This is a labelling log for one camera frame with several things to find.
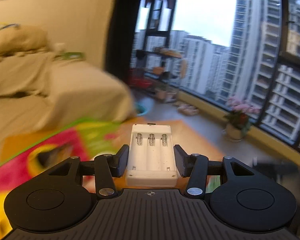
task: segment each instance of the wall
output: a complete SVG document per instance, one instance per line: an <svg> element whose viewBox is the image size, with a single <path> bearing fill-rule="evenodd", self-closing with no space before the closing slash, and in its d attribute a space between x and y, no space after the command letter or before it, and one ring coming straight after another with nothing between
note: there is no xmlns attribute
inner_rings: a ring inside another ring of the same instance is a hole
<svg viewBox="0 0 300 240"><path fill-rule="evenodd" d="M85 52L104 68L109 20L114 0L0 0L0 23L40 25L51 43Z"/></svg>

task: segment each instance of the pillow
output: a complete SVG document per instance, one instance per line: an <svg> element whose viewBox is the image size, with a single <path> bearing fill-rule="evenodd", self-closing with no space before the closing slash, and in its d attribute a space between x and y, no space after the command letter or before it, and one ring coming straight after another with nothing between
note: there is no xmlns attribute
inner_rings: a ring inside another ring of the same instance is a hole
<svg viewBox="0 0 300 240"><path fill-rule="evenodd" d="M47 33L36 26L13 25L0 30L0 57L46 48Z"/></svg>

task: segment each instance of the flower pot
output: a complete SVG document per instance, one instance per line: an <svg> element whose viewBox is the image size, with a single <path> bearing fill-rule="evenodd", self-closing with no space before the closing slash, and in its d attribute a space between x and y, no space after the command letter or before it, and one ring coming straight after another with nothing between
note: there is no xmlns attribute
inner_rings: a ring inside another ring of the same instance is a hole
<svg viewBox="0 0 300 240"><path fill-rule="evenodd" d="M226 125L226 133L233 140L242 140L242 138L243 138L241 130L235 128L230 123L227 123L227 125Z"/></svg>

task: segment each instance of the metal rivet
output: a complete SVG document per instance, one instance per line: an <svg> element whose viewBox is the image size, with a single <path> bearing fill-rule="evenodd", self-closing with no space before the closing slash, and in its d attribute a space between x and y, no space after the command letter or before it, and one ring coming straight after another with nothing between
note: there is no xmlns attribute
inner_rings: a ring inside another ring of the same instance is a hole
<svg viewBox="0 0 300 240"><path fill-rule="evenodd" d="M192 196L197 196L197 195L201 195L203 191L198 187L191 187L187 190L187 192Z"/></svg>
<svg viewBox="0 0 300 240"><path fill-rule="evenodd" d="M102 188L101 190L99 190L99 194L103 195L103 196L110 196L113 193L114 193L114 190L109 187L105 187L105 188Z"/></svg>

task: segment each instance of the slipper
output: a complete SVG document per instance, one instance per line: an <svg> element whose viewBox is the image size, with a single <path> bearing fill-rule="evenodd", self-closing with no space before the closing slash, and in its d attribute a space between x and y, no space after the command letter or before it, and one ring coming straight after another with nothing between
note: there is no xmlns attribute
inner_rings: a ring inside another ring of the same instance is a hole
<svg viewBox="0 0 300 240"><path fill-rule="evenodd" d="M189 106L186 109L184 109L182 112L183 112L184 115L194 116L194 115L197 115L199 113L199 110L194 106Z"/></svg>
<svg viewBox="0 0 300 240"><path fill-rule="evenodd" d="M183 113L183 111L184 111L186 108L188 108L188 107L189 107L188 104L182 104L181 106L179 106L179 107L177 108L177 110L178 110L180 113Z"/></svg>
<svg viewBox="0 0 300 240"><path fill-rule="evenodd" d="M181 101L176 101L173 103L174 106L181 106L183 104L183 102Z"/></svg>

